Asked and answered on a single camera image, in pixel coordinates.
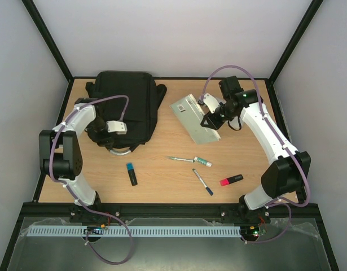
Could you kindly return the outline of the grey notebook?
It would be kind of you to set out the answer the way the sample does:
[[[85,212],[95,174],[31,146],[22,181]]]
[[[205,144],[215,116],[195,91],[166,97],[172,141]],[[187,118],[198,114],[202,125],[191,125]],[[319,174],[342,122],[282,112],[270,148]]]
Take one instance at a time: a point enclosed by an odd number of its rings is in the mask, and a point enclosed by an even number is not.
[[[221,139],[216,130],[201,126],[205,113],[192,94],[171,104],[170,108],[196,144],[202,145]]]

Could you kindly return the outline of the black student backpack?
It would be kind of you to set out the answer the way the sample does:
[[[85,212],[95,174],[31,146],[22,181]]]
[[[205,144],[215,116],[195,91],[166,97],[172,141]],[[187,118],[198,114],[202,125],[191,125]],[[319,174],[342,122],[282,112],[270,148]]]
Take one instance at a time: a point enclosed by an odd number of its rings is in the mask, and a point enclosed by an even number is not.
[[[167,92],[164,84],[157,85],[153,76],[146,72],[103,71],[95,82],[85,86],[92,99],[123,95],[117,99],[97,104],[97,117],[89,125],[97,132],[107,130],[107,121],[122,121],[126,134],[110,133],[115,142],[111,149],[129,148],[134,151],[148,142],[158,121],[158,109]]]

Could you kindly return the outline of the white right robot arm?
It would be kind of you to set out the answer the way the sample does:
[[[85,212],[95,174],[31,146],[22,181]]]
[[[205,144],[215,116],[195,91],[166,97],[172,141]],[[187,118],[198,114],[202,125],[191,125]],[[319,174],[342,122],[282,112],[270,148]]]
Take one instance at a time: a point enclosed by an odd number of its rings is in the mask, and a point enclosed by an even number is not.
[[[258,215],[258,209],[269,208],[280,200],[289,202],[285,195],[297,190],[303,189],[306,196],[310,196],[307,176],[311,157],[307,152],[299,152],[279,130],[263,103],[258,87],[243,90],[235,76],[221,80],[219,87],[223,103],[206,92],[200,97],[200,103],[209,109],[201,126],[218,130],[225,122],[234,120],[246,124],[269,162],[260,185],[240,198],[239,216],[251,221]]]

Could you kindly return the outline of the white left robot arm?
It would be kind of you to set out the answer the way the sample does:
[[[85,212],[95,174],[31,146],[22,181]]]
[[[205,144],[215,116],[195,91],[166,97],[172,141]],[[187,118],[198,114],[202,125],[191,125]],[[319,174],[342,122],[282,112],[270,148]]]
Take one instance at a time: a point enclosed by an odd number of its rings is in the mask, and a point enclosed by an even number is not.
[[[90,187],[82,173],[83,158],[78,138],[96,119],[96,105],[119,95],[103,99],[80,98],[73,110],[57,126],[39,134],[39,166],[43,174],[59,183],[73,196],[78,206],[94,205],[97,192]]]

